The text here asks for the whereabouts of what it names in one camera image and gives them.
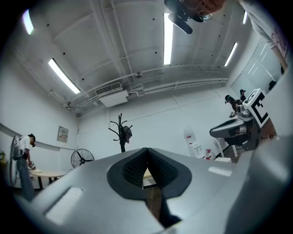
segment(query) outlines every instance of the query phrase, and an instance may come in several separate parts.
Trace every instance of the table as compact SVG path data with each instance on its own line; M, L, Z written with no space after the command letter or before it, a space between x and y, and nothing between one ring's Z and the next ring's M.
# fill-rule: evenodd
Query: table
M37 176L38 177L38 184L40 185L40 189L43 189L43 184L42 184L42 178L41 177L48 177L49 178L49 183L52 183L52 178L54 180L57 180L57 177L64 176L66 172L64 171L42 171L42 172L35 172L33 170L29 170L29 173L31 175Z

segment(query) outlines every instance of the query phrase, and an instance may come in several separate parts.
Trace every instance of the fan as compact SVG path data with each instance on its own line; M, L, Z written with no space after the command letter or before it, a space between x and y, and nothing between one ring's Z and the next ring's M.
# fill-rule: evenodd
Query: fan
M71 165L73 168L85 164L86 162L94 161L92 153L86 149L77 149L71 156Z

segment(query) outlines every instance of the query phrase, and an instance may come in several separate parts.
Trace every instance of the black coat rack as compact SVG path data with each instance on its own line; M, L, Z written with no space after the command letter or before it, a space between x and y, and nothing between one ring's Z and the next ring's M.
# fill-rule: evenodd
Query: black coat rack
M114 132L114 133L116 133L118 135L119 139L118 140L114 139L114 141L120 141L121 152L123 153L123 152L125 152L124 135L132 127L132 125L124 132L122 124L127 122L127 120L125 120L124 122L121 123L121 119L122 119L122 114L120 114L120 116L118 116L119 124L116 123L116 122L110 121L110 122L113 122L113 123L117 124L119 134L117 132L115 132L114 130L110 129L110 128L109 128L109 130L111 130L112 132Z

